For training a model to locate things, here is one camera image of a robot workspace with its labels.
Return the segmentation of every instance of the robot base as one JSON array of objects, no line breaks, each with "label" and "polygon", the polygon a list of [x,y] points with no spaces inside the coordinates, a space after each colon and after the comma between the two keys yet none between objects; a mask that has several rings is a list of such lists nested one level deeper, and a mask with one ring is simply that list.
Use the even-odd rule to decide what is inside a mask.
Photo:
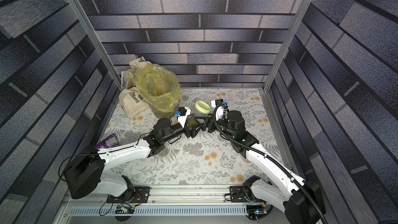
[{"label": "robot base", "polygon": [[[142,197],[142,201],[141,201],[141,197],[136,195],[134,197],[134,199],[132,199],[132,201],[129,203],[140,203],[140,202],[147,203],[150,187],[134,187],[134,189],[135,189],[136,194],[140,194],[140,196]],[[123,199],[123,195],[124,195],[124,193],[120,197],[113,197],[113,196],[108,195],[108,198],[106,199],[106,203],[112,203],[112,202],[113,203],[125,203],[125,202],[129,201],[129,200],[125,201]]]}]

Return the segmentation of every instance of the plastic container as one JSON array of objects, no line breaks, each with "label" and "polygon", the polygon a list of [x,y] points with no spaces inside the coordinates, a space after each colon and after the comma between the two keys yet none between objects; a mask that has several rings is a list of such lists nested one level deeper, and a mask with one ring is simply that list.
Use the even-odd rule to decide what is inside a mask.
[{"label": "plastic container", "polygon": [[162,112],[162,111],[158,110],[152,104],[148,103],[148,105],[149,105],[149,108],[152,110],[153,114],[155,115],[155,117],[157,117],[157,118],[168,118],[171,115],[173,115],[173,113],[175,114],[178,111],[178,108],[180,107],[180,105],[177,104],[173,111],[171,111],[171,112]]},{"label": "plastic container", "polygon": [[207,116],[211,111],[211,107],[204,101],[197,101],[195,108],[192,109],[191,115],[193,117]]},{"label": "plastic container", "polygon": [[[191,110],[191,114],[189,115],[189,119],[187,120],[187,125],[189,127],[193,127],[196,122],[193,117],[204,117],[207,116],[211,112],[211,107],[204,101],[197,101],[195,103],[195,107]],[[203,123],[203,119],[197,120],[200,123]]]},{"label": "plastic container", "polygon": [[177,76],[164,67],[147,64],[137,72],[134,83],[156,117],[169,117],[178,109],[181,87]]}]

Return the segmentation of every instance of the table surface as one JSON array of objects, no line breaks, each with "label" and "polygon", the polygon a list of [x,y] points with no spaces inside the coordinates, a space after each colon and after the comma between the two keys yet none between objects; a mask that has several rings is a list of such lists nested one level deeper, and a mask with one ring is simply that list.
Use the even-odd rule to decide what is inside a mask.
[{"label": "table surface", "polygon": [[[258,89],[182,89],[180,106],[193,109],[197,100],[210,104],[214,99],[223,99],[231,110],[241,111],[246,130],[282,162]],[[149,108],[131,120],[118,103],[104,137],[116,133],[121,145],[136,142],[142,133],[153,129],[157,120]],[[179,141],[166,144],[159,154],[121,164],[106,173],[125,175],[135,185],[241,184],[252,175],[269,180],[256,165],[236,153],[218,132],[203,131],[195,138],[182,135]]]}]

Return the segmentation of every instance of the orange flower print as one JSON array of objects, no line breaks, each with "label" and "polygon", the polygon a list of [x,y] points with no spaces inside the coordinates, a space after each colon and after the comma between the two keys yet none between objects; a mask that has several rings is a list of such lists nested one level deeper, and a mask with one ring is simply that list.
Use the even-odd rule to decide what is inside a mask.
[{"label": "orange flower print", "polygon": [[243,182],[244,181],[244,177],[243,177],[242,174],[237,174],[236,175],[236,179],[237,179],[238,182]]}]

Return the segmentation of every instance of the black cable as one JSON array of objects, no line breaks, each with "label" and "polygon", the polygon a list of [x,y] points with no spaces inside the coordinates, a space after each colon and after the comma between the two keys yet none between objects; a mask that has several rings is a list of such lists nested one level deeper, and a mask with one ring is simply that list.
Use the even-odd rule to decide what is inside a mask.
[{"label": "black cable", "polygon": [[147,132],[147,133],[142,133],[139,137],[138,137],[138,140],[137,140],[137,143],[136,144],[138,144],[138,142],[140,142],[140,138],[141,138],[141,136],[142,135],[145,135],[145,134],[150,134],[150,132]]},{"label": "black cable", "polygon": [[[128,206],[130,206],[130,208],[131,208],[132,210],[134,210],[134,208],[133,208],[130,204],[128,204],[128,203],[125,203],[125,204],[127,204]],[[134,212],[133,212],[133,211],[130,211],[130,209],[127,209],[127,211],[129,211],[130,214],[134,214]]]},{"label": "black cable", "polygon": [[224,195],[224,199],[225,199],[227,202],[230,202],[230,201],[231,201],[231,194],[230,194],[230,193],[225,194],[225,195]]},{"label": "black cable", "polygon": [[112,195],[108,195],[111,199],[112,199],[112,206],[108,209],[108,211],[104,214],[101,214],[101,209],[102,207],[105,205],[106,201],[102,204],[101,208],[99,209],[99,216],[105,216],[107,213],[109,213],[109,211],[111,211],[112,207],[113,207],[113,196]]},{"label": "black cable", "polygon": [[216,120],[216,112],[217,109],[219,107],[224,107],[224,105],[218,105],[214,108],[213,111],[213,122],[215,127],[217,128],[217,130],[220,132],[220,134],[222,133],[229,141],[244,147],[248,150],[252,150],[262,156],[264,156],[265,158],[269,159],[271,162],[273,162],[278,168],[280,168],[290,179],[291,181],[301,190],[301,192],[304,194],[304,196],[313,204],[313,206],[315,207],[315,210],[318,212],[319,218],[321,219],[321,221],[323,222],[323,224],[327,224],[328,222],[326,221],[325,216],[323,215],[321,208],[318,206],[318,204],[316,203],[316,201],[311,197],[311,195],[304,189],[304,187],[301,186],[301,184],[290,174],[290,172],[288,172],[279,162],[277,162],[275,159],[273,159],[270,156],[266,156],[266,154],[262,151],[259,151],[255,148],[249,147],[245,144],[242,144],[232,138],[230,138],[228,135],[226,135],[224,132],[222,132],[221,128],[218,126],[217,120]]},{"label": "black cable", "polygon": [[[142,135],[149,134],[149,133],[150,133],[150,132],[142,133],[142,134],[138,137],[138,140],[137,140],[136,145],[137,145],[138,142],[140,141],[140,138],[141,138]],[[131,148],[131,147],[132,147],[132,146],[124,147],[124,148],[119,149],[119,150],[110,151],[110,153],[111,153],[111,152],[117,152],[117,151],[120,151],[120,150],[123,150],[123,149],[127,149],[127,148]],[[72,158],[72,157],[76,157],[76,156],[96,156],[96,155],[101,155],[101,154],[106,154],[106,152],[103,152],[103,153],[96,153],[96,154],[77,154],[77,155],[72,155],[72,156],[70,156],[70,157],[65,158],[65,159],[62,161],[61,165],[58,167],[58,177],[59,177],[62,181],[66,182],[66,180],[64,180],[64,179],[62,178],[62,176],[63,176],[64,174],[61,175],[61,167],[62,167],[62,164],[63,164],[67,159]]]},{"label": "black cable", "polygon": [[58,177],[59,177],[62,181],[66,182],[64,179],[62,179],[62,176],[63,176],[64,174],[62,173],[62,175],[60,175],[60,173],[61,173],[62,164],[63,164],[67,159],[72,158],[72,157],[76,157],[76,156],[96,156],[96,155],[97,155],[97,154],[77,154],[77,155],[73,155],[73,156],[70,156],[70,157],[65,158],[65,159],[62,161],[61,165],[58,167]]},{"label": "black cable", "polygon": [[271,211],[273,210],[273,205],[271,205],[271,207],[269,207],[269,209],[267,210],[266,214],[262,214],[260,217],[258,217],[256,220],[261,220],[262,218],[266,217],[267,215],[269,215],[269,213],[271,213]]},{"label": "black cable", "polygon": [[[169,119],[170,119],[170,117],[173,117],[174,115],[176,115],[175,113],[173,114],[173,115],[170,115],[169,116]],[[172,119],[170,119],[170,123],[172,122]]]},{"label": "black cable", "polygon": [[[224,137],[221,135],[221,133],[220,133],[220,137],[224,138]],[[226,138],[224,138],[224,139],[229,141],[229,139],[226,139]]]},{"label": "black cable", "polygon": [[180,138],[181,138],[181,135],[180,135],[176,140],[174,140],[174,141],[171,142],[171,143],[170,143],[170,140],[169,140],[169,144],[174,144],[174,143],[177,142]]}]

